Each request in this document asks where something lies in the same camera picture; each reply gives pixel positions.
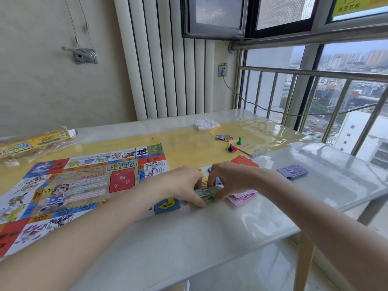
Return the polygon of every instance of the electrical outlet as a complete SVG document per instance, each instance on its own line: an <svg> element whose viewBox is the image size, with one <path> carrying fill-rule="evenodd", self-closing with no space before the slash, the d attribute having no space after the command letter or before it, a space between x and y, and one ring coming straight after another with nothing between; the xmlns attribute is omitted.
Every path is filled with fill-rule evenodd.
<svg viewBox="0 0 388 291"><path fill-rule="evenodd" d="M219 77L228 76L228 66L227 65L219 65L218 66L218 76Z"/></svg>

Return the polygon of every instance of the white cable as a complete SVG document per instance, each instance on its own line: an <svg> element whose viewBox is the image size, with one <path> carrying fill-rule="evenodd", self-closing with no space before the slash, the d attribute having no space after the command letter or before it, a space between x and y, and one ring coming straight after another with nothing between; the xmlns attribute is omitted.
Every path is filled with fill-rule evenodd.
<svg viewBox="0 0 388 291"><path fill-rule="evenodd" d="M75 42L77 43L78 48L79 48L80 47L80 42L78 41L77 32L75 31L74 22L73 22L73 19L71 17L71 14L70 14L69 4L67 3L67 0L65 0L65 3L66 3L67 11L68 11L69 16L70 16L71 25L73 27L73 31L74 31L74 35L75 35L74 36Z"/></svg>
<svg viewBox="0 0 388 291"><path fill-rule="evenodd" d="M228 89L230 89L233 93L236 93L241 99L243 99L243 100L245 101L245 99L244 99L239 93L237 93L236 91L232 90L232 89L228 86L228 84L227 84L226 81L225 81L225 77L224 77L223 75L222 75L222 78L223 78L223 80L224 80L225 85L228 87ZM268 109L265 109L265 108L263 108L263 107L261 107L261 106L255 104L255 103L253 103L253 102L249 102L249 101L246 101L246 102L247 102L247 103L250 103L250 104L253 104L254 106L257 106L257 107L259 107L259 108L261 108L261 109L263 109L263 110L265 110L265 111L268 111ZM357 108L354 108L354 109L350 109L350 110L348 110L348 111L341 111L341 112L338 112L337 114L345 114L345 113L348 113L348 112L352 112L352 111L356 111L356 110L360 110L360 109L365 109L365 108L373 107L373 106L376 106L376 105L377 105L377 103L373 103L373 104L370 104L370 105L366 105L366 106L362 106L362 107L357 107ZM285 112L281 112L281 111L275 111L275 110L270 110L270 112L281 113L281 114L285 114L285 115L287 115L287 116L304 116L304 115L305 115L304 113L296 115L296 114L289 114L289 113L285 113ZM332 114L333 114L333 113L308 113L307 115L332 115Z"/></svg>
<svg viewBox="0 0 388 291"><path fill-rule="evenodd" d="M85 19L85 27L86 27L86 31L88 32L89 43L92 46L92 49L94 50L92 42L90 41L89 23L86 20L85 12L83 11L83 8L82 8L81 0L78 0L78 2L80 3L80 7L81 7L81 10L82 10L83 18Z"/></svg>

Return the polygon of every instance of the person's left hand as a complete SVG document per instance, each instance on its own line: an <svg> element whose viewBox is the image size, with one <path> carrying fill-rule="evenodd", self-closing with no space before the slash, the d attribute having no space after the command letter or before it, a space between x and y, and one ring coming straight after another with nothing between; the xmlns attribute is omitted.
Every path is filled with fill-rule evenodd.
<svg viewBox="0 0 388 291"><path fill-rule="evenodd" d="M174 197L178 200L189 201L198 207L205 207L205 201L194 192L195 189L201 188L202 178L199 170L185 165L160 175L148 177L145 181L148 181L154 190L161 193L161 200Z"/></svg>

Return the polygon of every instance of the yellow tablecloth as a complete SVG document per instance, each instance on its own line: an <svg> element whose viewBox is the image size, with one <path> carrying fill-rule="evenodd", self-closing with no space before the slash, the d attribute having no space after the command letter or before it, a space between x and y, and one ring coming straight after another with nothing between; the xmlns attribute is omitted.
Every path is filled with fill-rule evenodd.
<svg viewBox="0 0 388 291"><path fill-rule="evenodd" d="M245 137L259 144L270 151L277 150L287 146L289 143L297 141L312 141L312 138L306 137L292 129L281 126L273 121L259 117L244 121L234 121L221 124L219 128L208 131L211 139L199 137L198 141L187 139L176 142L177 136L185 136L194 128L171 129L170 131L141 135L130 138L121 138L98 143L76 144L64 149L43 155L33 163L24 163L22 165L7 168L4 165L0 167L0 182L2 184L0 195L11 189L21 178L30 170L36 162L50 161L55 159L64 159L76 156L86 156L102 152L119 151L134 147L148 146L157 143L163 144L170 169L183 165L192 167L201 167L217 162L228 161L237 155L246 155L237 151L230 153L226 151L227 144L224 141L215 140L215 135L229 134L235 137Z"/></svg>

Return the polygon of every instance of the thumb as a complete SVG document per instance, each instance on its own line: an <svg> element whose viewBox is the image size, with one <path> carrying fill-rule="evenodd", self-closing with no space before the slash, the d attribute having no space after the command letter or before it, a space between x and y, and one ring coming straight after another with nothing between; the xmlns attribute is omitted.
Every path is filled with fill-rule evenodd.
<svg viewBox="0 0 388 291"><path fill-rule="evenodd" d="M214 201L218 202L220 200L225 199L225 197L229 196L230 194L233 194L233 192L229 188L222 188L214 195Z"/></svg>
<svg viewBox="0 0 388 291"><path fill-rule="evenodd" d="M197 196L194 191L187 195L186 201L189 201L198 207L206 206L206 202L200 196Z"/></svg>

